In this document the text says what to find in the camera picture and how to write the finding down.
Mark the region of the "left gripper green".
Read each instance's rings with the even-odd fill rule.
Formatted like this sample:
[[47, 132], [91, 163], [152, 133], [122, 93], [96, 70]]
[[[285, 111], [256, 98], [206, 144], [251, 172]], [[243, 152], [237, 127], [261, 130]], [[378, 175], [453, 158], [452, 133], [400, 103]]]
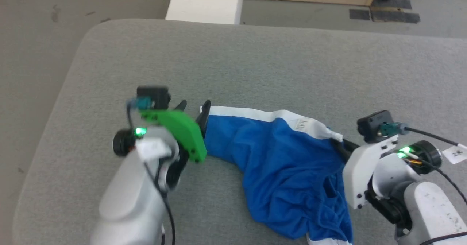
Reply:
[[174, 109], [145, 109], [141, 110], [142, 119], [152, 124], [165, 127], [177, 140], [177, 142], [189, 154], [189, 160], [193, 162], [204, 162], [207, 157], [205, 146], [205, 134], [211, 101], [206, 100], [200, 106], [200, 114], [196, 120], [192, 119], [184, 111], [187, 101], [182, 100]]

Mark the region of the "white paper label tag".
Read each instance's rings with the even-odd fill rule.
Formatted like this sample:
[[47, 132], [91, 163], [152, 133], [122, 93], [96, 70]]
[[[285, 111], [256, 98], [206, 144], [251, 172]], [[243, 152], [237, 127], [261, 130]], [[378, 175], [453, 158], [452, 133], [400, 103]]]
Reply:
[[467, 160], [467, 146], [459, 144], [442, 151], [442, 154], [451, 164], [458, 164]]

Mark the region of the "small black floor mat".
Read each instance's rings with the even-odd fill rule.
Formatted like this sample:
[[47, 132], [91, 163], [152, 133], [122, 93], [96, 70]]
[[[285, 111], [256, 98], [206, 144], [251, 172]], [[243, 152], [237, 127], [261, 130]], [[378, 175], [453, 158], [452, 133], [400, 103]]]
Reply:
[[352, 20], [371, 20], [368, 9], [349, 9], [349, 19]]

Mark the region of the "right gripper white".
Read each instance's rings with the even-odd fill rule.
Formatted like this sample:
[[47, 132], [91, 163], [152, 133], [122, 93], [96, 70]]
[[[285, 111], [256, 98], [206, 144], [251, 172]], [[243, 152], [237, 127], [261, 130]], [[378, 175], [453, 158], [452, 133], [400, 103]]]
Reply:
[[332, 147], [340, 154], [345, 164], [342, 172], [345, 198], [349, 208], [357, 209], [365, 204], [367, 191], [374, 170], [382, 155], [391, 152], [397, 145], [399, 135], [378, 143], [357, 145], [347, 139], [330, 139]]

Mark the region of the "white square pillar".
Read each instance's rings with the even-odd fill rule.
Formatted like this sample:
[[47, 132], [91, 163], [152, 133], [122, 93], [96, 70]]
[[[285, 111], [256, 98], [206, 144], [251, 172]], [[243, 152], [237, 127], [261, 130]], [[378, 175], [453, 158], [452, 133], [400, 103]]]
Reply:
[[239, 25], [243, 0], [170, 0], [166, 20]]

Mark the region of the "blue garment with white trim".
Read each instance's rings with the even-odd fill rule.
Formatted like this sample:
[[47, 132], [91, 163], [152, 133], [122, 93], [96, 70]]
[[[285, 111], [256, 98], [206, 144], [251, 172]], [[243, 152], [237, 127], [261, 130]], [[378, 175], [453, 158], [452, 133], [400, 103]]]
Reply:
[[207, 153], [242, 172], [253, 220], [308, 245], [353, 245], [345, 164], [334, 143], [343, 135], [285, 109], [212, 106], [205, 133]]

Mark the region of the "grey fabric sofa cushion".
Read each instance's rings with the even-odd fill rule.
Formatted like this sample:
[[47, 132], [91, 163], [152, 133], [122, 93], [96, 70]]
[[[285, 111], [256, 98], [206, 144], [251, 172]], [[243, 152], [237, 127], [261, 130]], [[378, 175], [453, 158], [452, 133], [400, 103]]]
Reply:
[[362, 143], [359, 118], [467, 144], [467, 39], [125, 19], [85, 35], [27, 172], [15, 245], [88, 245], [121, 164], [115, 132], [139, 85], [169, 87], [196, 117], [213, 105], [286, 109]]

